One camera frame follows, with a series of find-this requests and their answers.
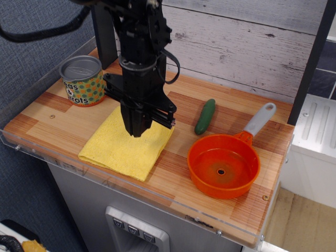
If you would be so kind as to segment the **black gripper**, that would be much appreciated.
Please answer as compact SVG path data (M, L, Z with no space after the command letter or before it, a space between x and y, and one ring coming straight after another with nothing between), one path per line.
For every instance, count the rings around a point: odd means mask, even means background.
M170 129L175 125L176 105L164 93L166 57L145 68L119 59L122 74L106 73L106 94L118 101L124 126L129 135L138 138L151 127L152 121Z

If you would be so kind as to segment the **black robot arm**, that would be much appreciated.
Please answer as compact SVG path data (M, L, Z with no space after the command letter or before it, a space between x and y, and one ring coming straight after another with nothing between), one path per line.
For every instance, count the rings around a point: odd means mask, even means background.
M172 30L162 13L161 1L76 1L76 4L100 7L110 25L99 25L97 35L115 31L120 42L121 75L104 74L106 95L120 102L124 126L129 135L140 137L155 121L170 129L175 125L177 108L163 91L166 60L179 61L165 46L171 43Z

